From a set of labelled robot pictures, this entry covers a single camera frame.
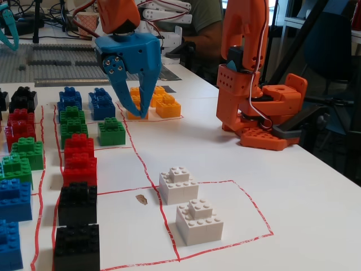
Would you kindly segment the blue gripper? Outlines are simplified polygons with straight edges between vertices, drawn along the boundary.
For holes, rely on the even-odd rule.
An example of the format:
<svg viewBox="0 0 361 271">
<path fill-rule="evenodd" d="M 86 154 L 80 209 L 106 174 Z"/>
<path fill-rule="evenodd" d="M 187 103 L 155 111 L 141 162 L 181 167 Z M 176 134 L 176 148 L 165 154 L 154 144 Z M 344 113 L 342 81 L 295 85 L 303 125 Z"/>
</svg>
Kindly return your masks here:
<svg viewBox="0 0 361 271">
<path fill-rule="evenodd" d="M 161 71 L 159 39 L 150 33 L 113 34 L 96 38 L 95 48 L 123 107 L 134 116 L 145 118 Z M 126 72 L 138 73 L 140 109 L 131 98 Z"/>
</svg>

